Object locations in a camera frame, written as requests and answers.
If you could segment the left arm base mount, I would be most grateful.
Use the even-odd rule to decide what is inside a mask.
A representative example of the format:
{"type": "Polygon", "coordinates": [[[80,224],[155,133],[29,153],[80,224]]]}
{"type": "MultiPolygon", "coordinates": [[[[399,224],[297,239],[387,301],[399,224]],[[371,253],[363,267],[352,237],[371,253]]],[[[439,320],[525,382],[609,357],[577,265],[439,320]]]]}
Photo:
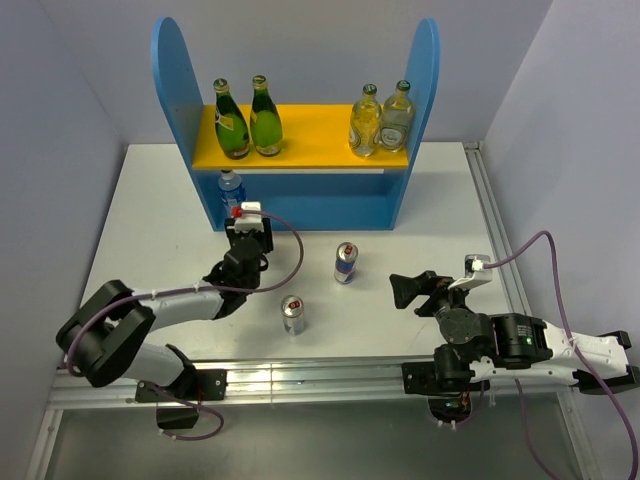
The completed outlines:
{"type": "Polygon", "coordinates": [[[159,387],[151,382],[139,381],[134,401],[156,406],[156,424],[162,431],[191,430],[210,408],[207,402],[222,401],[227,387],[225,369],[196,369],[193,382],[184,391],[159,387]]]}

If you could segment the green glass bottle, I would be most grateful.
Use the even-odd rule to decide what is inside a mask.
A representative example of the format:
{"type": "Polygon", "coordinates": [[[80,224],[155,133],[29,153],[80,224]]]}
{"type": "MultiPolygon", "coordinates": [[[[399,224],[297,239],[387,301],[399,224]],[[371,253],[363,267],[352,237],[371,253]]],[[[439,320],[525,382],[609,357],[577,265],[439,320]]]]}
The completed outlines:
{"type": "Polygon", "coordinates": [[[250,111],[250,131],[256,151],[266,157],[281,151],[283,139],[282,123],[268,90],[264,75],[252,79],[253,100],[250,111]]]}
{"type": "Polygon", "coordinates": [[[231,96],[227,80],[217,78],[213,87],[216,94],[215,130],[219,145],[228,158],[242,159],[250,150],[247,123],[231,96]]]}

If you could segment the green glass bottle front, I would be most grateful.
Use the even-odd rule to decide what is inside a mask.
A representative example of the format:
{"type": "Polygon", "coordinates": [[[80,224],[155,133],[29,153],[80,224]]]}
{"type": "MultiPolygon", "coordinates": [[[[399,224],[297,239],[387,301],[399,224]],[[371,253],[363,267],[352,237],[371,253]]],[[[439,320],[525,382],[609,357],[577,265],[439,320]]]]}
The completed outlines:
{"type": "Polygon", "coordinates": [[[256,151],[266,157],[281,151],[283,139],[282,123],[268,90],[264,75],[252,79],[253,100],[250,111],[250,131],[256,151]]]}

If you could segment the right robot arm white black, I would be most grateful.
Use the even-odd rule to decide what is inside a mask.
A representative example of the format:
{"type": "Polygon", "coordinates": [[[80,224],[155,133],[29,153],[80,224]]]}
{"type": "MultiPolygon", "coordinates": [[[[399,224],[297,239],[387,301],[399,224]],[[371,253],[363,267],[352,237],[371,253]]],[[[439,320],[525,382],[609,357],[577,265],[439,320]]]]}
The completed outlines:
{"type": "Polygon", "coordinates": [[[390,276],[394,304],[425,302],[416,316],[436,321],[442,345],[424,362],[402,364],[408,394],[446,396],[488,390],[514,379],[576,387],[583,394],[621,393],[638,387],[639,370],[629,364],[629,336],[567,334],[537,317],[520,313],[487,315],[473,311],[466,298],[492,279],[489,271],[467,271],[460,279],[425,271],[416,277],[390,276]]]}

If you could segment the water bottle blue label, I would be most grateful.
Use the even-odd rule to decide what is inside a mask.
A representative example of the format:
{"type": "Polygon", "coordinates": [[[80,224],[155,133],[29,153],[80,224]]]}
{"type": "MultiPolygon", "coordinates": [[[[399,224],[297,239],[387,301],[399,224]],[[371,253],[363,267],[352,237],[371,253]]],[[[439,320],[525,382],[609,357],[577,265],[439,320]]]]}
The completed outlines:
{"type": "Polygon", "coordinates": [[[221,171],[218,191],[228,216],[235,207],[240,207],[247,199],[241,176],[232,170],[221,171]]]}

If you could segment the silver can front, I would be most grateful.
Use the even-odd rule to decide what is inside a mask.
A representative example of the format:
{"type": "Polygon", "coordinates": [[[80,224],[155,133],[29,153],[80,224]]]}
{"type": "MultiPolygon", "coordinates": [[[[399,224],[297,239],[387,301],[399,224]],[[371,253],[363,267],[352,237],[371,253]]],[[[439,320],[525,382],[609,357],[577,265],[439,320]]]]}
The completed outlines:
{"type": "Polygon", "coordinates": [[[304,303],[295,295],[288,295],[281,302],[281,314],[285,331],[290,335],[300,335],[305,330],[304,303]]]}

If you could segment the red bull can back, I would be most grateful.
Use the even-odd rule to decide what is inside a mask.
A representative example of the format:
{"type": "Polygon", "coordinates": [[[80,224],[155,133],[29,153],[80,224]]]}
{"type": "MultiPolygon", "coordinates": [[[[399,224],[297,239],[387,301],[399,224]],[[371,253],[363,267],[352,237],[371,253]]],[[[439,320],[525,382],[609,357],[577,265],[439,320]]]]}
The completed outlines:
{"type": "Polygon", "coordinates": [[[334,278],[340,284],[350,283],[355,275],[359,251],[351,242],[343,242],[336,249],[334,278]]]}

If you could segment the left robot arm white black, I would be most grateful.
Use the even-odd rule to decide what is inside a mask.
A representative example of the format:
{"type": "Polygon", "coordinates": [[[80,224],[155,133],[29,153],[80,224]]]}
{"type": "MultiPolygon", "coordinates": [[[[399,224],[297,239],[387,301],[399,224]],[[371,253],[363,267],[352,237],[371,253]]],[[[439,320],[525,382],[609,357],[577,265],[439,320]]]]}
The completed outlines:
{"type": "Polygon", "coordinates": [[[103,284],[60,328],[56,344],[76,372],[96,387],[119,378],[152,383],[172,399],[194,399],[202,389],[193,362],[173,345],[145,342],[157,329],[230,316],[260,286],[273,250],[271,221],[225,221],[230,248],[211,272],[177,294],[153,295],[120,280],[103,284]]]}

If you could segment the green glass bottle back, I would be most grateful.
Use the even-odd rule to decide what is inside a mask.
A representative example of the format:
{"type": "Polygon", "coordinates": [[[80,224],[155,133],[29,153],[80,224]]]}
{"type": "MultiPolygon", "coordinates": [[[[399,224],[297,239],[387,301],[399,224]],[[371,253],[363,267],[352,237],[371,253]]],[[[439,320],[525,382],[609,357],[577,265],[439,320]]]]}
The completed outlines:
{"type": "Polygon", "coordinates": [[[227,80],[217,78],[213,87],[216,94],[215,130],[219,145],[228,158],[242,159],[250,150],[247,123],[231,96],[227,80]]]}

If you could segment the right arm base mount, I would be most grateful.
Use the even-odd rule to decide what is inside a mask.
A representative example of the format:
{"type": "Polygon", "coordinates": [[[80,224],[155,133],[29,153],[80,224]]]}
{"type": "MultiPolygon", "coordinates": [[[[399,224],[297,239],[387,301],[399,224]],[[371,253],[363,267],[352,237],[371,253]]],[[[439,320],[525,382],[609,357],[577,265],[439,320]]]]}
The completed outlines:
{"type": "Polygon", "coordinates": [[[427,399],[428,413],[438,428],[458,430],[479,412],[488,381],[472,382],[467,374],[461,379],[436,378],[433,361],[401,364],[404,393],[427,399]]]}

